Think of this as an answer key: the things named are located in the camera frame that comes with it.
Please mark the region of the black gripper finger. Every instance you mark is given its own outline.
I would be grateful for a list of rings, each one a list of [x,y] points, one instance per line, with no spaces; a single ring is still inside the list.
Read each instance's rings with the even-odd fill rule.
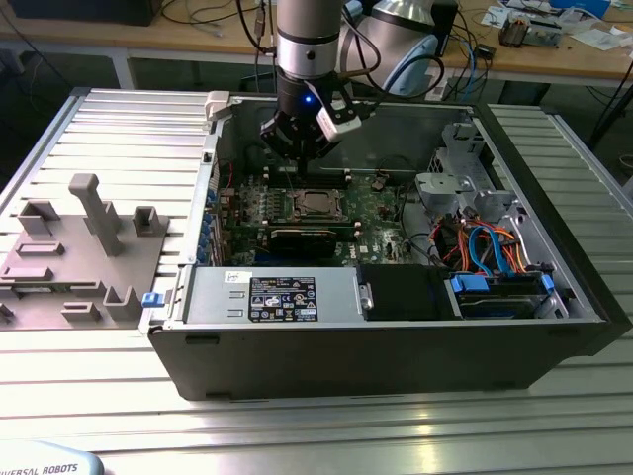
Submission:
[[[276,111],[269,121],[261,125],[260,138],[280,157],[295,161],[299,174],[307,173],[308,135],[299,118]]]
[[[316,159],[326,157],[338,146],[338,142],[330,142],[319,126],[309,126],[305,139],[305,167]]]

